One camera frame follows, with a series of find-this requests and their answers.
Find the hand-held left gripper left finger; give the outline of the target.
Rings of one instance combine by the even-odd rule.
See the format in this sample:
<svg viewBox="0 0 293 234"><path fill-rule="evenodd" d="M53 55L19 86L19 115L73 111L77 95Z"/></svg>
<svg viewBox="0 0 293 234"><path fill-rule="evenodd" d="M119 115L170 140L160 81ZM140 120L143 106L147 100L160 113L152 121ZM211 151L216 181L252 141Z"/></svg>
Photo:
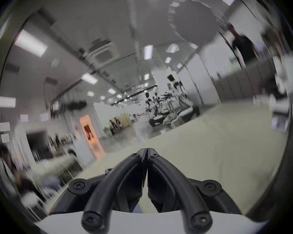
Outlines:
<svg viewBox="0 0 293 234"><path fill-rule="evenodd" d="M148 149L140 149L108 168L104 174L76 178L57 199L49 216L82 212L81 226L88 233L106 233L112 210L132 213L144 188Z"/></svg>

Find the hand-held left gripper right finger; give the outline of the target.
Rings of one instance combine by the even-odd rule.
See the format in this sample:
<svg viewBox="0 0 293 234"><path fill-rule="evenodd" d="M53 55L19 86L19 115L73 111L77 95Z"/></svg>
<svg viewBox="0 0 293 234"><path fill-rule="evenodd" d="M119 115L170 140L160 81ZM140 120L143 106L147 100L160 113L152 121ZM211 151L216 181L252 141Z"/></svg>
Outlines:
<svg viewBox="0 0 293 234"><path fill-rule="evenodd" d="M181 211L187 232L206 233L213 224L211 211L242 215L218 181L187 178L153 148L147 149L147 180L148 197L156 210Z"/></svg>

